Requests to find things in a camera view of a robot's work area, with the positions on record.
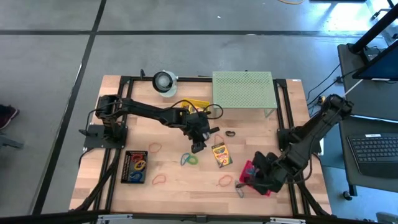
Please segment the gray floor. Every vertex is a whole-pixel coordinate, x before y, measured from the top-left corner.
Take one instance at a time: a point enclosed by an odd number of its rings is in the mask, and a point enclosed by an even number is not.
[[[0,29],[91,30],[99,4],[99,0],[1,1]],[[108,0],[99,29],[358,31],[370,28],[370,16],[365,3],[305,1],[290,6],[276,0]],[[25,143],[20,151],[0,151],[2,217],[29,213],[87,40],[86,35],[0,36],[0,103],[21,109],[4,132]],[[103,75],[138,75],[141,68],[149,75],[167,69],[179,76],[211,75],[216,70],[259,70],[271,71],[274,78],[302,79],[307,92],[339,64],[337,45],[356,40],[250,35],[97,36],[44,212],[68,209],[84,140],[78,129],[95,105]],[[386,46],[382,38],[372,44]],[[312,97],[332,81],[313,91]],[[343,87],[335,85],[325,94],[329,93],[342,94]],[[369,202],[369,197],[354,199],[356,212],[341,209],[353,204],[336,199],[338,192],[346,190],[345,174],[325,170],[325,175],[335,215],[374,218],[379,211],[395,209],[398,213],[397,205],[389,203],[358,206]],[[381,201],[397,195],[378,190],[372,190],[372,194],[380,195]]]

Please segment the black desk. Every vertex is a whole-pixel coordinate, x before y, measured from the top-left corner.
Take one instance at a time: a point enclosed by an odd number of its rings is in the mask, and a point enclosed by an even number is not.
[[[347,45],[338,46],[341,74],[347,74],[364,66],[359,55],[352,54]],[[359,80],[347,75],[344,79],[345,91],[348,91]],[[353,114],[398,121],[398,84],[363,80],[346,96],[354,103]],[[359,173],[354,155],[348,145],[347,136],[369,133],[398,133],[398,124],[385,121],[350,117],[340,122],[340,137],[343,146],[349,194],[356,196],[355,185],[374,189],[398,192],[398,179],[369,177]]]
[[[347,74],[364,66],[359,55],[352,54],[347,45],[337,46],[341,65],[341,74]],[[344,89],[348,91],[358,79],[352,75],[344,78]],[[346,96],[354,103],[353,114],[398,121],[398,83],[363,80]]]

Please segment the wooden table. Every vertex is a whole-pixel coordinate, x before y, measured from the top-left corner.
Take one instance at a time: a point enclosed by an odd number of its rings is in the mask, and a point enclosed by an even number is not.
[[[106,75],[103,78],[99,95],[116,94],[120,76]],[[132,98],[142,103],[168,107],[182,98],[212,101],[211,83],[179,82],[177,94],[172,98],[161,97],[148,81],[135,81]],[[308,109],[303,86],[300,80],[287,80],[287,89],[291,102],[292,114],[296,126],[304,124],[308,119]],[[282,114],[287,128],[287,117],[284,108],[282,90],[279,90]],[[102,124],[93,118],[95,124]],[[234,180],[247,160],[252,160],[256,151],[264,155],[273,152],[280,155],[276,130],[278,128],[277,113],[273,112],[265,118],[264,110],[257,109],[225,109],[224,116],[210,120],[210,127],[219,126],[221,135],[232,156],[233,163],[219,168],[211,146],[215,135],[207,140],[208,145],[203,151],[196,153],[197,165],[180,165],[182,154],[190,152],[191,141],[179,129],[161,125],[158,121],[129,115],[127,117],[129,132],[126,147],[121,153],[114,195],[112,212],[129,213],[169,213],[169,214],[209,214],[209,215],[278,215],[291,216],[292,209],[287,185],[279,193],[271,193],[270,197],[260,195],[249,187],[243,187],[244,198],[239,198],[234,184],[226,187],[218,185],[219,179],[230,175]],[[225,131],[235,131],[235,137],[225,136]],[[147,177],[144,184],[121,184],[121,169],[125,150],[147,151],[148,146],[158,142],[162,149],[148,156]],[[103,161],[104,149],[94,149],[81,161],[70,208],[76,208],[88,196],[98,182]],[[331,213],[325,182],[323,180],[320,161],[313,158],[313,174],[306,185],[318,203]],[[152,185],[152,179],[164,174],[164,184]],[[104,208],[108,187],[105,186],[100,208]],[[300,191],[295,189],[298,210],[303,213]]]

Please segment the green rubber band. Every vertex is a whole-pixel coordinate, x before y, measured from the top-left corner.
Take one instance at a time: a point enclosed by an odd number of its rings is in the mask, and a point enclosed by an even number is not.
[[[189,156],[187,163],[191,165],[196,165],[198,164],[198,158],[196,156]]]

